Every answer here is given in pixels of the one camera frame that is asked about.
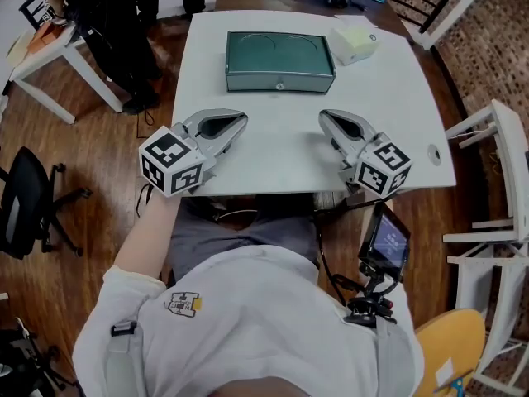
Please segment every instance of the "black chair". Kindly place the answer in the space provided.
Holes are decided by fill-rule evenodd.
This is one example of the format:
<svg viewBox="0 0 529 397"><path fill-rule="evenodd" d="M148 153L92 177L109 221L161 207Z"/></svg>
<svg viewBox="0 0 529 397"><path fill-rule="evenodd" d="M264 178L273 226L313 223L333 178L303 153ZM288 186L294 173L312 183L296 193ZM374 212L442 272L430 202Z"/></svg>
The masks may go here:
<svg viewBox="0 0 529 397"><path fill-rule="evenodd" d="M61 235L76 256L83 249L76 247L57 219L57 212L67 203L92 194L90 189L76 189L53 201L55 173L64 172L63 164L53 165L51 176L25 147L22 147L12 163L9 173L0 168L0 179L6 185L0 208L0 251L17 259L31 253L35 240L42 240L42 252L55 248L50 244L50 224Z"/></svg>

